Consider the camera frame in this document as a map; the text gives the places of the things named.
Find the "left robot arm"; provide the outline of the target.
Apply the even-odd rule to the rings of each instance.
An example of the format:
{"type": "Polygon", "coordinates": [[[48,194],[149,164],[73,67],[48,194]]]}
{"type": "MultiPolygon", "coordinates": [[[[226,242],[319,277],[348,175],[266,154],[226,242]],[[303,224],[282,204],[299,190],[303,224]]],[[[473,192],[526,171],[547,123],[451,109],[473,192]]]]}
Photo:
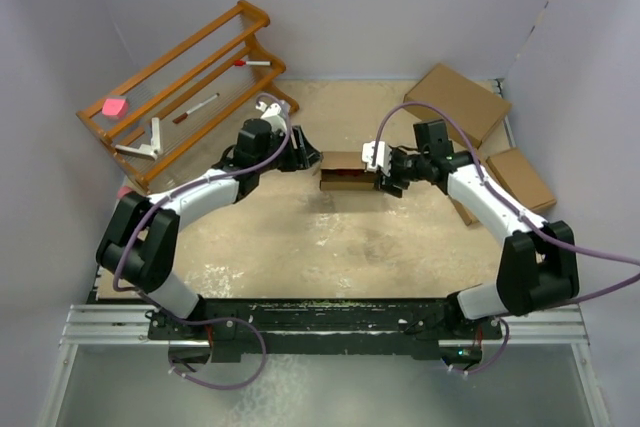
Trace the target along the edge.
{"type": "Polygon", "coordinates": [[[160,194],[125,194],[118,201],[96,251],[98,265],[172,313],[170,325],[184,339],[202,334],[201,297],[174,272],[180,231],[203,216],[246,198],[271,170],[296,172],[319,163],[321,152],[302,128],[246,121],[220,160],[192,182],[160,194]]]}

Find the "red toy car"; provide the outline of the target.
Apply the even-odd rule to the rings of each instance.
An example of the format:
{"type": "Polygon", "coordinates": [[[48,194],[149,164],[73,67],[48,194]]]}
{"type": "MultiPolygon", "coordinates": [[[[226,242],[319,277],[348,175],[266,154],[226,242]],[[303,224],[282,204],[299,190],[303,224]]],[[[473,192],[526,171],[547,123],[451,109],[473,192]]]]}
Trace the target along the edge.
{"type": "Polygon", "coordinates": [[[335,175],[340,177],[358,178],[358,177],[362,177],[365,174],[366,174],[365,171],[352,170],[352,169],[338,169],[335,171],[335,175]]]}

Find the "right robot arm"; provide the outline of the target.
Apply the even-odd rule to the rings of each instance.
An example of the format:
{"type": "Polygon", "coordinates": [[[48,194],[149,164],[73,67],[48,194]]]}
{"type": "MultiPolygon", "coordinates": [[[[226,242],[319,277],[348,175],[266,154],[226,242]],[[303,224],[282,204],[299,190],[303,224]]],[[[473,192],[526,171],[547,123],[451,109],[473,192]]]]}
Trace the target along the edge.
{"type": "Polygon", "coordinates": [[[443,121],[419,122],[413,129],[416,145],[410,149],[380,140],[363,145],[361,158],[375,175],[375,189],[401,197],[411,183],[426,181],[470,211],[502,249],[495,281],[448,296],[446,330],[467,338],[482,319],[523,316],[575,298],[579,276],[572,229],[517,202],[473,152],[455,151],[443,121]]]}

